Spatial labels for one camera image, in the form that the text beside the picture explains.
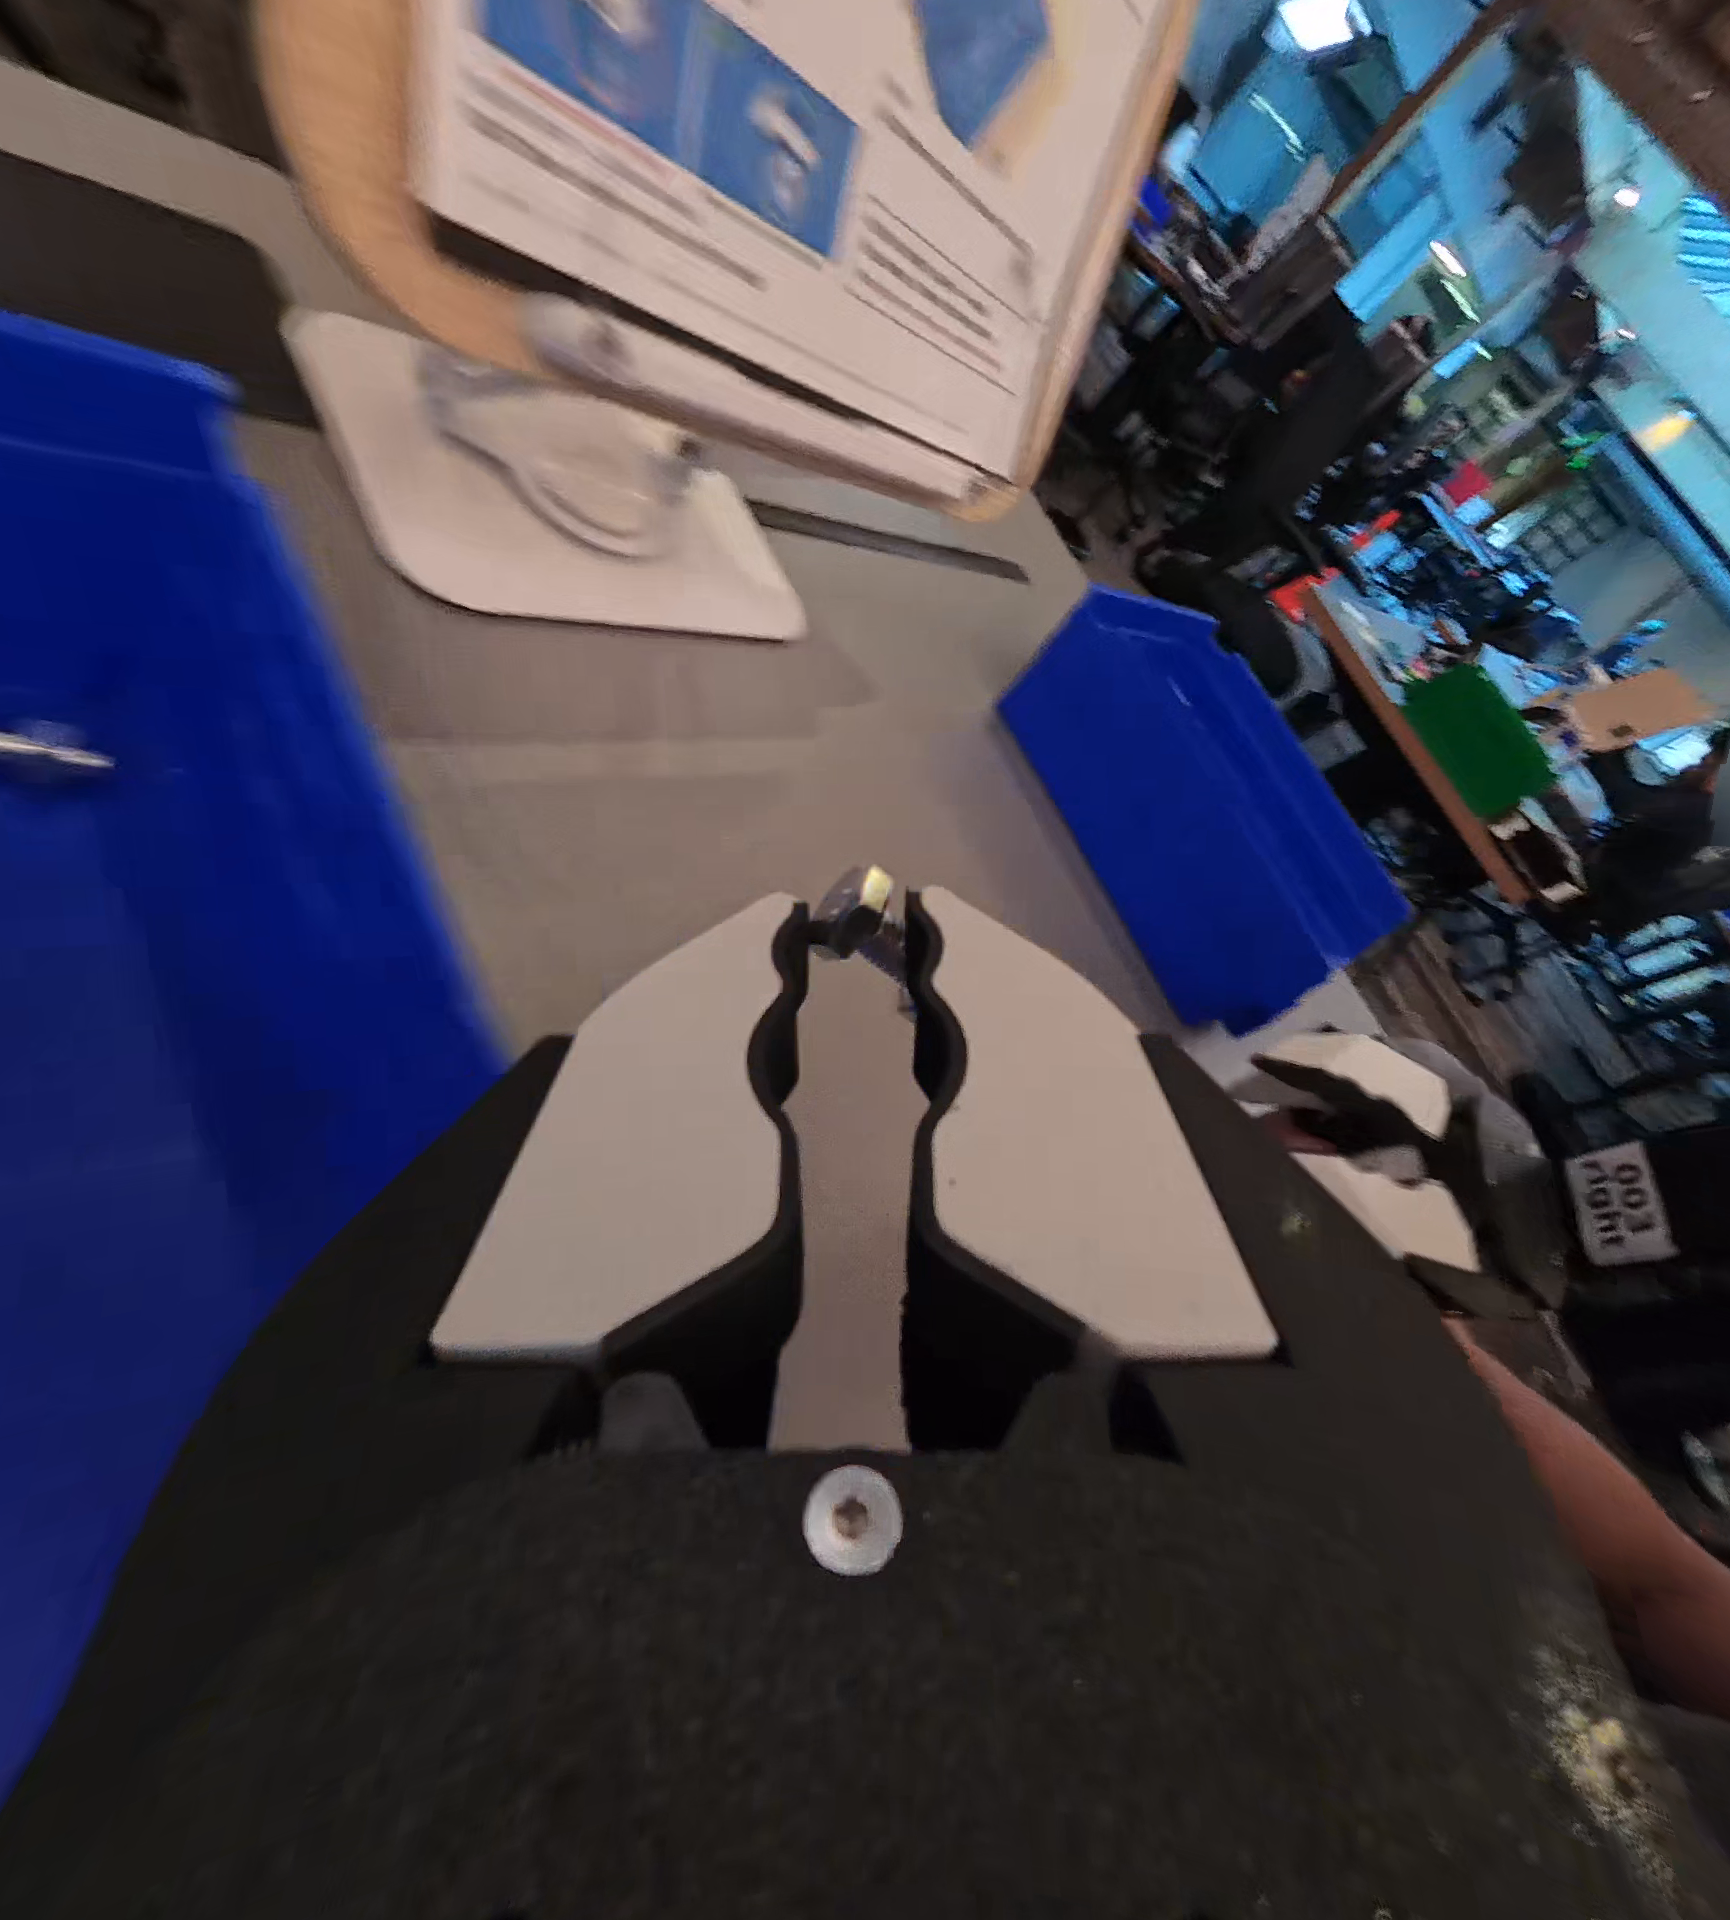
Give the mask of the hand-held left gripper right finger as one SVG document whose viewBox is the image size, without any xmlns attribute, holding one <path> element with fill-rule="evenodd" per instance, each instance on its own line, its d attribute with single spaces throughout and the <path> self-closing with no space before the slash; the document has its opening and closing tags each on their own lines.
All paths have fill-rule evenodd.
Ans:
<svg viewBox="0 0 1730 1920">
<path fill-rule="evenodd" d="M 911 1139 L 899 1395 L 910 1447 L 998 1447 L 1099 1360 L 1275 1360 L 1280 1333 L 1145 1035 L 1082 972 L 944 886 L 908 898 Z"/>
</svg>

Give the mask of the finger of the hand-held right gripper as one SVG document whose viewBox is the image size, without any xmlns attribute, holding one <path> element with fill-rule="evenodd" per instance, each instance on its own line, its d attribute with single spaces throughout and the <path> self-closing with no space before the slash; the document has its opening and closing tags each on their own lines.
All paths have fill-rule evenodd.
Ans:
<svg viewBox="0 0 1730 1920">
<path fill-rule="evenodd" d="M 1447 1082 L 1379 1035 L 1338 1027 L 1283 1033 L 1254 1049 L 1249 1065 L 1283 1092 L 1301 1124 L 1345 1121 L 1379 1139 L 1438 1146 L 1454 1119 Z"/>
<path fill-rule="evenodd" d="M 1438 1181 L 1399 1181 L 1342 1156 L 1292 1154 L 1393 1260 L 1427 1261 L 1476 1275 L 1481 1258 L 1454 1193 Z"/>
</svg>

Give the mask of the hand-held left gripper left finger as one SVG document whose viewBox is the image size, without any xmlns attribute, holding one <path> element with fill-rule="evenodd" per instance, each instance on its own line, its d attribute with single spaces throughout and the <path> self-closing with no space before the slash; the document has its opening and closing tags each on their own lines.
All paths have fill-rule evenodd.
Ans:
<svg viewBox="0 0 1730 1920">
<path fill-rule="evenodd" d="M 594 1394 L 664 1376 L 714 1447 L 763 1447 L 803 1302 L 798 1083 L 810 909 L 693 934 L 568 1040 L 430 1331 L 449 1366 Z"/>
</svg>

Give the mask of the blue plastic bin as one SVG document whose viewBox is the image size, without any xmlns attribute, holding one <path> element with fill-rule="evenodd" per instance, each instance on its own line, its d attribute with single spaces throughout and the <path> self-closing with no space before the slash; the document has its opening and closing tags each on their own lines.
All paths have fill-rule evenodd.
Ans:
<svg viewBox="0 0 1730 1920">
<path fill-rule="evenodd" d="M 1249 1035 L 1410 919 L 1199 612 L 1085 587 L 995 715 L 1182 1025 Z"/>
<path fill-rule="evenodd" d="M 343 663 L 276 589 L 0 618 L 0 1805 L 158 1482 L 308 1260 L 500 1072 Z"/>
</svg>

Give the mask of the medium steel bolt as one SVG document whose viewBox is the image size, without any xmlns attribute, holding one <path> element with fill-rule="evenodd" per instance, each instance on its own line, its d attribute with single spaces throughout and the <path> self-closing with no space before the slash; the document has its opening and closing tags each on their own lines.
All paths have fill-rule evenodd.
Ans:
<svg viewBox="0 0 1730 1920">
<path fill-rule="evenodd" d="M 810 909 L 810 951 L 827 962 L 858 962 L 892 981 L 899 1016 L 914 1022 L 918 1004 L 908 974 L 908 934 L 898 879 L 877 864 L 837 875 Z"/>
</svg>

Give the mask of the person's right forearm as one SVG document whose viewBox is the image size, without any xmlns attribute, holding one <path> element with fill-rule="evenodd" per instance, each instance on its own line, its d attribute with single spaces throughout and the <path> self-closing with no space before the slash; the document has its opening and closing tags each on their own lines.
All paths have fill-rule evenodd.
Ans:
<svg viewBox="0 0 1730 1920">
<path fill-rule="evenodd" d="M 1466 1321 L 1442 1326 L 1518 1437 L 1625 1660 L 1667 1704 L 1730 1723 L 1730 1568 Z"/>
</svg>

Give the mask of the stack of green bins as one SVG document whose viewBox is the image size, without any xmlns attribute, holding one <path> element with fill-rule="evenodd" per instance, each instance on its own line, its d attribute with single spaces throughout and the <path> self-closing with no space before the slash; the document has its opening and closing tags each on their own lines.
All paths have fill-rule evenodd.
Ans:
<svg viewBox="0 0 1730 1920">
<path fill-rule="evenodd" d="M 1479 663 L 1456 661 L 1405 676 L 1399 709 L 1481 822 L 1498 822 L 1556 785 L 1539 736 Z"/>
</svg>

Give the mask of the wooden work table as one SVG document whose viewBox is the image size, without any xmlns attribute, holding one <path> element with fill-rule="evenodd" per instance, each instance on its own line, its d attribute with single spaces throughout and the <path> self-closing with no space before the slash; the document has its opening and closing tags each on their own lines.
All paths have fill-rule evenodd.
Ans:
<svg viewBox="0 0 1730 1920">
<path fill-rule="evenodd" d="M 1590 894 L 1583 858 L 1542 804 L 1556 790 L 1556 765 L 1546 794 L 1484 822 L 1405 721 L 1405 676 L 1474 660 L 1452 656 L 1425 627 L 1342 581 L 1304 591 L 1301 627 L 1326 648 L 1340 715 L 1361 743 L 1331 781 L 1351 817 L 1392 856 L 1412 898 L 1484 894 L 1534 915 L 1579 909 Z"/>
</svg>

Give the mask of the wooden board stand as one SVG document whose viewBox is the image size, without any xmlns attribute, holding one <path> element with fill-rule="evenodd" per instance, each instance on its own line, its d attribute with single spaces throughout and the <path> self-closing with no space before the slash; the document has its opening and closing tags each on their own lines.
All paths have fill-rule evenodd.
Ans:
<svg viewBox="0 0 1730 1920">
<path fill-rule="evenodd" d="M 1570 690 L 1560 701 L 1570 734 L 1587 755 L 1612 755 L 1657 736 L 1707 728 L 1718 708 L 1674 668 Z"/>
</svg>

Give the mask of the wooden white document stand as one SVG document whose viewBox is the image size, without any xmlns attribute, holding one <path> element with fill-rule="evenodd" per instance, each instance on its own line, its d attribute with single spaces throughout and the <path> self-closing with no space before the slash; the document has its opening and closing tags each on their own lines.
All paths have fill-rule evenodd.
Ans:
<svg viewBox="0 0 1730 1920">
<path fill-rule="evenodd" d="M 394 3 L 411 8 L 414 61 L 415 3 Z M 1190 8 L 1190 33 L 1140 182 L 1159 145 L 1171 83 L 1190 47 L 1197 5 Z M 301 183 L 301 137 L 280 131 L 269 64 L 256 58 L 256 71 L 291 182 Z M 405 183 L 414 197 L 411 66 L 408 83 Z M 1115 229 L 1099 300 L 1136 194 Z M 420 229 L 445 264 L 517 294 L 489 273 L 489 257 L 473 252 L 468 237 L 442 231 L 415 197 L 414 204 Z M 1083 332 L 1076 374 L 1096 317 Z M 796 587 L 745 492 L 718 464 L 735 450 L 781 468 L 803 468 L 803 457 L 598 394 L 540 369 L 525 352 L 513 367 L 433 334 L 411 334 L 410 374 L 371 372 L 356 381 L 356 347 L 331 347 L 327 369 L 315 369 L 317 347 L 306 345 L 301 322 L 287 319 L 284 332 L 371 544 L 433 600 L 462 612 L 641 632 L 751 641 L 805 635 L 808 613 Z M 1025 488 L 982 500 L 995 496 L 1006 514 L 1044 466 Z M 979 498 L 954 505 L 925 498 L 932 512 L 952 518 L 978 515 L 975 501 Z"/>
</svg>

